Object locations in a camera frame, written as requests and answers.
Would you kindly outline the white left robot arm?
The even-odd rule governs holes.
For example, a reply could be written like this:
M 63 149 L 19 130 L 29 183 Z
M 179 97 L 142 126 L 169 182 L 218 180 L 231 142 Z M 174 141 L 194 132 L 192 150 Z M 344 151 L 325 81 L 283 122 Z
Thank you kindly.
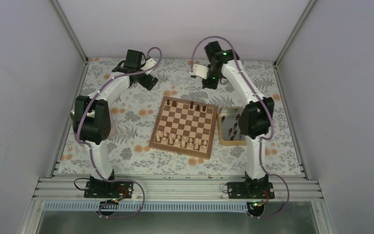
M 75 98 L 71 111 L 75 139 L 88 152 L 93 168 L 91 176 L 100 180 L 96 190 L 103 197 L 110 197 L 116 191 L 116 184 L 111 181 L 114 172 L 106 144 L 106 139 L 117 132 L 110 105 L 135 83 L 151 90 L 158 79 L 150 73 L 159 63 L 149 54 L 129 49 L 126 58 L 112 69 L 98 90 Z

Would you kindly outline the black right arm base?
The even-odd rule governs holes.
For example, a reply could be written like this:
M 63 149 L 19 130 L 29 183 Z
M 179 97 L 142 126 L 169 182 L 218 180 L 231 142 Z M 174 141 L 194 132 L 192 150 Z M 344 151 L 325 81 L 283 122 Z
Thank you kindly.
M 229 199 L 274 199 L 275 192 L 271 182 L 228 182 Z

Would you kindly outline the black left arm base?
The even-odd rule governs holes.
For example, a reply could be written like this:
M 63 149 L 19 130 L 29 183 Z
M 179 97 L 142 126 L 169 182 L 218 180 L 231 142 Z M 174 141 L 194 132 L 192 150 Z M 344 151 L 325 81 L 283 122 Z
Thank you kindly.
M 108 183 L 103 180 L 90 180 L 87 182 L 85 198 L 131 198 L 133 182 L 119 181 Z

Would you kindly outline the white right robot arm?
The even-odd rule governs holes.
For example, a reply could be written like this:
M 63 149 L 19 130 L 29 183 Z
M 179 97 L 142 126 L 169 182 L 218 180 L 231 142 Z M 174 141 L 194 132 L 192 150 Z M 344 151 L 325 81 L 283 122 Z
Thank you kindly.
M 238 92 L 244 108 L 238 126 L 247 144 L 247 168 L 244 192 L 249 198 L 257 198 L 263 192 L 259 180 L 267 174 L 262 168 L 264 141 L 273 135 L 274 101 L 265 97 L 244 71 L 242 62 L 234 50 L 223 50 L 217 41 L 205 46 L 210 64 L 202 80 L 203 88 L 216 89 L 221 78 L 226 78 Z

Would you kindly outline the metal tin under left arm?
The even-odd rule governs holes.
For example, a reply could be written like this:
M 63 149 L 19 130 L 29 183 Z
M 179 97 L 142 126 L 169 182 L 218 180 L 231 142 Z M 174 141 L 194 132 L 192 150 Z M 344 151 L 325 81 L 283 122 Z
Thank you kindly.
M 86 116 L 80 132 L 80 140 L 99 142 L 117 133 L 117 129 L 109 109 L 91 111 Z

